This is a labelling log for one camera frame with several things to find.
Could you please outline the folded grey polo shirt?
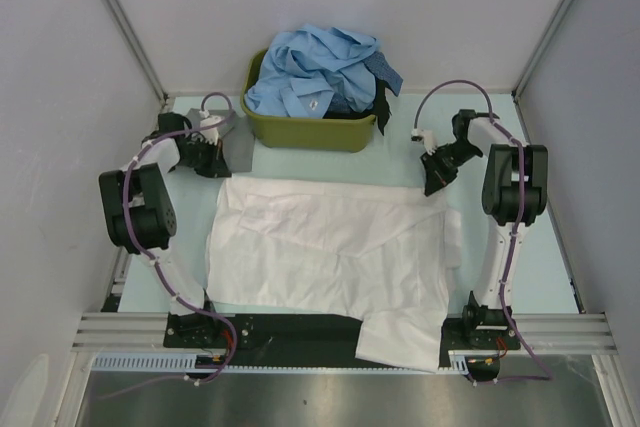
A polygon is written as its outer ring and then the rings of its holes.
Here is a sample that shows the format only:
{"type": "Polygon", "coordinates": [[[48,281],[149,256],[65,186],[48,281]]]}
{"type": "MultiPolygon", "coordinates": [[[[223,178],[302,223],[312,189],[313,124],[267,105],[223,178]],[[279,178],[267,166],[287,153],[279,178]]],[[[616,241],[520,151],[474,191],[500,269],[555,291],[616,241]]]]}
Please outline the folded grey polo shirt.
{"type": "MultiPolygon", "coordinates": [[[[248,120],[233,113],[225,129],[224,135],[217,144],[222,148],[224,159],[231,174],[247,173],[252,171],[255,137],[248,120]]],[[[192,135],[195,143],[206,143],[198,132],[192,135]]]]}

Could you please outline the light blue long sleeve shirt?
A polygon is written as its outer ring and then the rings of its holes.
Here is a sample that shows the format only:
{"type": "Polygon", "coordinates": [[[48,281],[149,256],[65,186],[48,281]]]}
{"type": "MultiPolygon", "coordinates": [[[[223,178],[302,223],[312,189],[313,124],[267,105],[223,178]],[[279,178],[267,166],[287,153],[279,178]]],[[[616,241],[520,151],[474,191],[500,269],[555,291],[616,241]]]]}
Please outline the light blue long sleeve shirt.
{"type": "Polygon", "coordinates": [[[374,101],[376,80],[365,60],[378,49],[376,38],[335,27],[306,24],[280,32],[245,103],[258,115],[321,119],[339,97],[350,110],[366,111],[374,101]]]}

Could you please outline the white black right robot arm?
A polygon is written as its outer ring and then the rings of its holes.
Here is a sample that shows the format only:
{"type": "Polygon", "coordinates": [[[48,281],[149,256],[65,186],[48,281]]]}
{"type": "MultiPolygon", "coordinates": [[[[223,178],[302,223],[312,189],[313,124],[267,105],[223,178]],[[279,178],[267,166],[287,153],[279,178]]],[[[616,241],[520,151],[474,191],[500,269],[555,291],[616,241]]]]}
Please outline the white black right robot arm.
{"type": "Polygon", "coordinates": [[[447,321],[443,334],[474,350],[517,350],[512,318],[512,281],[529,227],[547,205],[548,150],[524,145],[488,113],[463,109],[452,119],[454,141],[421,156],[424,193],[450,185],[459,168],[478,157],[487,160],[481,205],[488,218],[482,271],[461,317],[447,321]]]}

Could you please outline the black garment in basket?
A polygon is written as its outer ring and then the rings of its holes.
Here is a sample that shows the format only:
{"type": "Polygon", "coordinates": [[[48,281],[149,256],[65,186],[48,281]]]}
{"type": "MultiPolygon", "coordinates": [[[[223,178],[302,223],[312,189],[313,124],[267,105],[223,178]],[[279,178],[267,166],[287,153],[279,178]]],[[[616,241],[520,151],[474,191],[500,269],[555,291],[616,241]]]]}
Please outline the black garment in basket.
{"type": "Polygon", "coordinates": [[[377,127],[382,135],[385,135],[386,126],[391,118],[389,102],[386,97],[387,83],[376,80],[376,93],[372,103],[372,113],[376,117],[377,127]]]}

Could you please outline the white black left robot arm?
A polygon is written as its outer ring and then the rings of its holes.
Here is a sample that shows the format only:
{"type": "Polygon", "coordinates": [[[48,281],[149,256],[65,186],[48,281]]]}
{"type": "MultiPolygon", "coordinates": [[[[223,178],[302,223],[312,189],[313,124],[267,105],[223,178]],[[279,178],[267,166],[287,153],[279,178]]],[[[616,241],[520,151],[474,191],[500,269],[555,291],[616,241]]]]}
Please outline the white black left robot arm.
{"type": "Polygon", "coordinates": [[[149,266],[169,297],[170,314],[194,314],[185,332],[202,347],[219,339],[221,323],[214,317],[205,288],[172,248],[177,214],[165,179],[177,167],[189,168],[205,178],[229,177],[219,128],[231,120],[230,114],[204,111],[195,126],[184,115],[161,114],[158,128],[144,138],[132,160],[98,178],[111,242],[149,266]]]}

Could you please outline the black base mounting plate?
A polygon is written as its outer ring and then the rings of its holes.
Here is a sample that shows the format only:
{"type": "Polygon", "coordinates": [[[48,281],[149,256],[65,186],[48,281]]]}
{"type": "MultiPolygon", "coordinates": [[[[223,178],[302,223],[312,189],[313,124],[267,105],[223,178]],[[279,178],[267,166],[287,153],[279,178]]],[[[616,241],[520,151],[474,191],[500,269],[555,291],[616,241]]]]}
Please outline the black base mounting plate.
{"type": "Polygon", "coordinates": [[[469,351],[496,361],[521,349],[503,315],[476,325],[469,314],[449,317],[425,339],[391,328],[380,332],[359,320],[327,314],[237,314],[230,326],[200,314],[167,317],[163,346],[211,352],[211,366],[232,354],[233,366],[262,368],[383,368],[434,372],[469,351]]]}

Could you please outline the dark blue patterned shirt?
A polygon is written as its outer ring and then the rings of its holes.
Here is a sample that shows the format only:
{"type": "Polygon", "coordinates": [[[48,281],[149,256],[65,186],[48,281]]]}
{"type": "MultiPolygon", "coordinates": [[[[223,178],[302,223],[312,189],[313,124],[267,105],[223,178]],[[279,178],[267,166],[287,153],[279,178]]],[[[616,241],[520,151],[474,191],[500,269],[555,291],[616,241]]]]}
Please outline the dark blue patterned shirt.
{"type": "Polygon", "coordinates": [[[364,60],[365,67],[382,81],[386,87],[398,97],[404,83],[403,77],[389,64],[385,55],[381,51],[374,52],[364,60]]]}

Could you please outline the olive green plastic basket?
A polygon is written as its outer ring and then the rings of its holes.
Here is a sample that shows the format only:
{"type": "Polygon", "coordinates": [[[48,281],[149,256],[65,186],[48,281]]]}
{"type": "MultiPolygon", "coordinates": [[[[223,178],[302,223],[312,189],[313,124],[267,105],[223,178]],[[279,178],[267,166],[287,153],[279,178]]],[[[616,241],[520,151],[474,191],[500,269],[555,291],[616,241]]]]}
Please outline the olive green plastic basket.
{"type": "Polygon", "coordinates": [[[370,141],[374,115],[348,119],[313,119],[258,115],[251,111],[244,95],[258,81],[263,58],[259,51],[249,62],[245,86],[240,99],[255,137],[267,147],[325,151],[358,152],[370,141]]]}

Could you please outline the white long sleeve shirt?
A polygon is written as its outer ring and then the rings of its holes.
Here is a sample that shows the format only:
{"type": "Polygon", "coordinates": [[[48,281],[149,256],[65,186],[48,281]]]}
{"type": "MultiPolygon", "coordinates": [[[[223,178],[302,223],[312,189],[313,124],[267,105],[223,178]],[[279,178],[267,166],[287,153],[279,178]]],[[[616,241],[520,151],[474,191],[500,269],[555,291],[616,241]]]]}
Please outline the white long sleeve shirt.
{"type": "Polygon", "coordinates": [[[360,360],[435,372],[461,263],[460,214],[418,188],[223,182],[206,250],[216,302],[360,321],[360,360]]]}

